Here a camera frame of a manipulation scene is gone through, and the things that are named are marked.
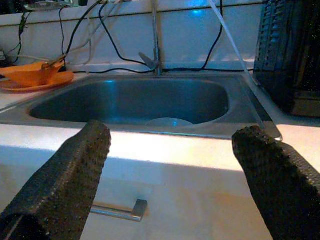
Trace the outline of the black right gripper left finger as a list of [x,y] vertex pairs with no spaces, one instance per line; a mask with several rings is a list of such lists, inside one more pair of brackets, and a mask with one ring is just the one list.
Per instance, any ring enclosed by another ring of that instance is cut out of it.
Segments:
[[97,120],[67,139],[1,213],[1,239],[80,239],[111,139],[110,129]]

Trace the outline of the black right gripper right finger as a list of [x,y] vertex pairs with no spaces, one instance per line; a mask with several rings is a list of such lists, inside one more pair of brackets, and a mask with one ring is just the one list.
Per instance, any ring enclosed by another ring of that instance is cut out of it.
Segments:
[[274,240],[320,238],[320,173],[257,126],[232,136],[251,196]]

